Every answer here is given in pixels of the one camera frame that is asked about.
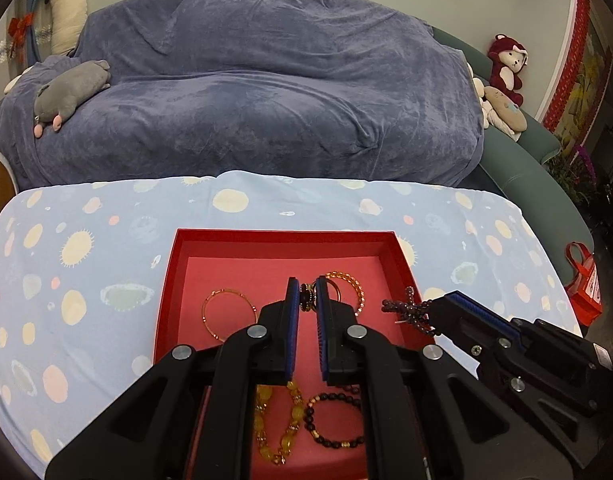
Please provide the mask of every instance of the red box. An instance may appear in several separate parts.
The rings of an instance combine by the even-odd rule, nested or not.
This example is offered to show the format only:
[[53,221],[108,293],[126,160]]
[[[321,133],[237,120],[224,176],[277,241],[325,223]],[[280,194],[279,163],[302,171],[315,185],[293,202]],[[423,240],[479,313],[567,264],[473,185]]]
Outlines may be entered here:
[[[357,321],[383,333],[397,345],[420,349],[433,341],[407,324],[395,324],[395,314],[381,311],[382,300],[403,300],[407,286],[417,286],[394,233],[287,232],[179,229],[173,242],[164,280],[155,335],[154,362],[177,344],[200,350],[219,344],[202,323],[202,303],[213,290],[231,288],[256,307],[283,300],[289,277],[312,283],[338,270],[353,276],[365,293],[365,307]],[[342,301],[357,307],[352,286],[334,280]],[[335,298],[333,287],[329,287]],[[416,301],[421,302],[419,293]],[[226,338],[254,323],[250,306],[232,294],[220,294],[206,307],[206,322]],[[305,399],[338,391],[321,381],[315,313],[301,312],[294,381]],[[290,420],[291,400],[284,388],[275,388],[265,416],[267,440],[276,452]],[[347,440],[362,432],[361,414],[342,402],[323,402],[315,415],[318,431],[331,440]],[[366,478],[362,446],[326,449],[306,430],[296,434],[286,464],[264,461],[252,452],[251,478],[359,479]]]

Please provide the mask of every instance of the gray pig plush pillow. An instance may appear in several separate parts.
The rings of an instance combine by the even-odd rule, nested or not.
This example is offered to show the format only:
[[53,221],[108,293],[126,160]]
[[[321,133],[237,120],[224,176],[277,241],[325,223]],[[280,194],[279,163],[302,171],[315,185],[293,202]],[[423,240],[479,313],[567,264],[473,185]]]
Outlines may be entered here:
[[53,123],[53,129],[58,132],[75,113],[75,108],[109,88],[109,68],[104,60],[86,61],[40,88],[34,106],[36,138],[42,136],[44,126],[49,123]]

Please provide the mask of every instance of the green sofa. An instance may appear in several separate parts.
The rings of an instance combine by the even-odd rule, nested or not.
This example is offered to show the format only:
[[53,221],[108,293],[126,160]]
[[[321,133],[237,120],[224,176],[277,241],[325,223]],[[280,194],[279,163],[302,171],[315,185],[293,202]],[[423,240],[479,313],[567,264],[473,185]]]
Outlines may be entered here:
[[[462,50],[475,75],[490,77],[493,62],[487,56],[443,30],[433,28],[433,33],[440,43]],[[525,116],[528,129],[518,142],[494,126],[484,130],[480,164],[459,187],[491,191],[519,206],[561,282],[567,284],[573,280],[573,268],[564,254],[566,245],[582,242],[593,251],[593,237],[571,199],[542,167],[559,153],[559,141]]]

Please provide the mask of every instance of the red bear plush toy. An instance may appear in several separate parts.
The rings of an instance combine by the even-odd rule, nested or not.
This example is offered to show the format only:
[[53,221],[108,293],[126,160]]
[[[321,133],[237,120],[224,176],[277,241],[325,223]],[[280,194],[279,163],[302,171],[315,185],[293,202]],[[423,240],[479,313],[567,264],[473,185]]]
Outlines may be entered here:
[[515,92],[522,88],[522,79],[517,73],[528,63],[528,52],[521,43],[498,34],[489,49],[493,60],[493,70],[489,84],[511,99],[517,106],[522,106],[524,98]]

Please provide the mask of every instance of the light blue tablecloth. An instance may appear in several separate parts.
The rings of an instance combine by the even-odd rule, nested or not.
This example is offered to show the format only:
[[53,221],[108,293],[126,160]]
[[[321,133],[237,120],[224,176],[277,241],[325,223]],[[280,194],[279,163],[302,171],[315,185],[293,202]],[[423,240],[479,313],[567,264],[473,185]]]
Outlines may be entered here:
[[38,475],[151,366],[177,228],[395,231],[425,299],[579,335],[520,210],[486,192],[241,171],[30,190],[0,215],[0,425]]

